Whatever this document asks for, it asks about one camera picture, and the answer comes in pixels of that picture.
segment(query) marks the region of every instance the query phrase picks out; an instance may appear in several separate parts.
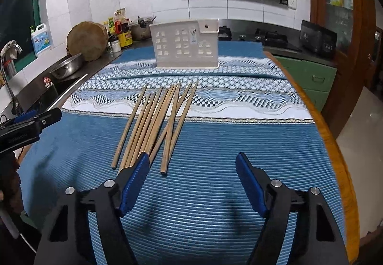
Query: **striped blue fabric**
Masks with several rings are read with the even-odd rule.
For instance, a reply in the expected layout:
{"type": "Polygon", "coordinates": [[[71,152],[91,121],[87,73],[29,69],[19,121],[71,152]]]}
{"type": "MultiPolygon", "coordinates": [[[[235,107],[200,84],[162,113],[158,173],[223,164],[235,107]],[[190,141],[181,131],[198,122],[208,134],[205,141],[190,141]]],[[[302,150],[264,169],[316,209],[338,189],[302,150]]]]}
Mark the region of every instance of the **striped blue fabric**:
{"type": "MultiPolygon", "coordinates": [[[[43,220],[66,187],[94,188],[114,178],[110,163],[125,118],[63,113],[43,132],[19,170],[27,213],[43,220]]],[[[167,176],[159,172],[162,150],[148,174],[134,209],[122,219],[141,264],[244,264],[264,219],[252,211],[235,171],[243,151],[256,167],[288,187],[323,192],[345,238],[338,184],[314,124],[219,124],[185,122],[167,176]]],[[[278,264],[286,264],[296,214],[278,264]]],[[[95,214],[90,214],[93,247],[106,264],[95,214]]]]}

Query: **tiled floor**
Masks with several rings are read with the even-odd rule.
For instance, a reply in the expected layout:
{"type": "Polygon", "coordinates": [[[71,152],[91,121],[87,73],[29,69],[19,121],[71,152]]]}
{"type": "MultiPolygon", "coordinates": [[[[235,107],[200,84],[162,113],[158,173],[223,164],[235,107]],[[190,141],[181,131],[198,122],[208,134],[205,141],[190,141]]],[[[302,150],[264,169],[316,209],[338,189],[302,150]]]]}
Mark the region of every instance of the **tiled floor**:
{"type": "Polygon", "coordinates": [[[383,102],[363,88],[337,138],[358,201],[360,236],[383,219],[383,102]]]}

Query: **pile of chopsticks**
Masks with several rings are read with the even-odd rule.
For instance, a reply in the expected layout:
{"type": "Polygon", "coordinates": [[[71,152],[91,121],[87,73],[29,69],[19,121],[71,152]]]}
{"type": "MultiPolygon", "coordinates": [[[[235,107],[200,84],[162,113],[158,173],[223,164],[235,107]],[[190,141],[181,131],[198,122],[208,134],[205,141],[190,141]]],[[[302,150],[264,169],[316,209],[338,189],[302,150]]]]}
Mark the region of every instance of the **pile of chopsticks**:
{"type": "MultiPolygon", "coordinates": [[[[161,173],[167,173],[170,158],[172,156],[177,139],[180,135],[183,122],[185,121],[186,115],[192,103],[195,91],[198,86],[198,81],[194,84],[194,87],[190,92],[185,108],[183,109],[179,122],[174,130],[175,117],[183,102],[185,101],[191,85],[192,83],[189,83],[189,85],[183,91],[181,97],[179,97],[181,88],[180,83],[173,85],[164,91],[162,88],[160,88],[158,91],[155,91],[154,93],[146,96],[145,102],[135,122],[135,126],[131,132],[128,145],[122,157],[122,161],[118,170],[119,172],[126,167],[131,167],[141,152],[146,152],[149,155],[150,165],[152,165],[160,149],[160,146],[165,139],[165,147],[163,149],[161,163],[161,173]],[[172,109],[170,118],[161,135],[158,137],[158,133],[161,129],[162,123],[171,103],[172,109]]],[[[120,158],[125,139],[129,133],[129,129],[142,102],[146,89],[147,85],[142,88],[137,103],[135,104],[129,120],[125,126],[124,132],[121,136],[120,142],[118,143],[117,150],[112,161],[113,169],[117,168],[118,160],[120,158]]]]}

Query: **drawer handle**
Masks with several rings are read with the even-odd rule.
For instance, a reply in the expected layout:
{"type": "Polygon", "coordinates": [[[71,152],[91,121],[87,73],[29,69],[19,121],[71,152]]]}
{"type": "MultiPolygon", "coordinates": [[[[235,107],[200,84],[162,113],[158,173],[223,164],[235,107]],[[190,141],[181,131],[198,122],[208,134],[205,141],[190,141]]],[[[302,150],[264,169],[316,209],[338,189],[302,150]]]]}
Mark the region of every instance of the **drawer handle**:
{"type": "Polygon", "coordinates": [[[313,81],[314,81],[314,82],[320,82],[320,83],[323,83],[323,82],[324,82],[324,78],[322,78],[322,77],[317,77],[317,76],[313,75],[313,81]]]}

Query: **metal bolt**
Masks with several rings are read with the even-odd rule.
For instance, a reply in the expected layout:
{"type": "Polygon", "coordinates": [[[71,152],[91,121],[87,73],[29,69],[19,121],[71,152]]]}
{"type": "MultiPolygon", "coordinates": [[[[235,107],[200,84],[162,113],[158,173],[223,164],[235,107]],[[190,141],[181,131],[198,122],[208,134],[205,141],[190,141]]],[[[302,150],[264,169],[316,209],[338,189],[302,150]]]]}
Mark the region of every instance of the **metal bolt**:
{"type": "Polygon", "coordinates": [[[105,183],[104,186],[107,188],[113,187],[114,186],[114,180],[108,179],[105,183]]]}
{"type": "Polygon", "coordinates": [[[282,186],[282,182],[278,179],[274,179],[271,181],[271,185],[273,185],[274,187],[281,187],[282,186]]]}
{"type": "Polygon", "coordinates": [[[66,190],[65,190],[65,193],[67,195],[71,195],[74,193],[74,187],[68,187],[66,190]]]}
{"type": "Polygon", "coordinates": [[[319,195],[321,193],[321,191],[319,190],[318,187],[311,187],[310,188],[310,191],[311,193],[313,193],[314,195],[319,195]]]}

